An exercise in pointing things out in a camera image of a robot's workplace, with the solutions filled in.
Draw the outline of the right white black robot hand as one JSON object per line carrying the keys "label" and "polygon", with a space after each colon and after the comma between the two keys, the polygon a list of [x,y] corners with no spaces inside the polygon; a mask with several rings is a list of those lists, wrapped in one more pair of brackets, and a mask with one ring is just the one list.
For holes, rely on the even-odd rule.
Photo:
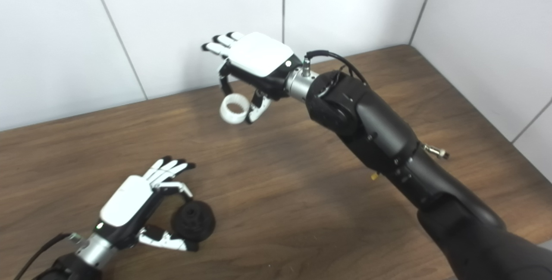
{"label": "right white black robot hand", "polygon": [[[219,114],[223,121],[233,125],[254,123],[273,101],[288,98],[288,79],[301,64],[289,46],[259,32],[216,35],[211,42],[202,44],[201,49],[223,60],[218,73],[225,97]],[[229,77],[254,87],[252,99],[235,93]]]}

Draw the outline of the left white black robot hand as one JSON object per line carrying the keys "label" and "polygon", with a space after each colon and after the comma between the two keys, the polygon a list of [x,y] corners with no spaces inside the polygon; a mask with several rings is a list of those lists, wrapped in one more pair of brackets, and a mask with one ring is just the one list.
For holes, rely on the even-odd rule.
{"label": "left white black robot hand", "polygon": [[195,166],[185,159],[174,160],[165,156],[154,162],[143,175],[128,176],[100,210],[95,235],[117,250],[144,243],[164,249],[197,252],[197,243],[147,223],[169,195],[178,194],[186,203],[192,201],[190,189],[174,178]]}

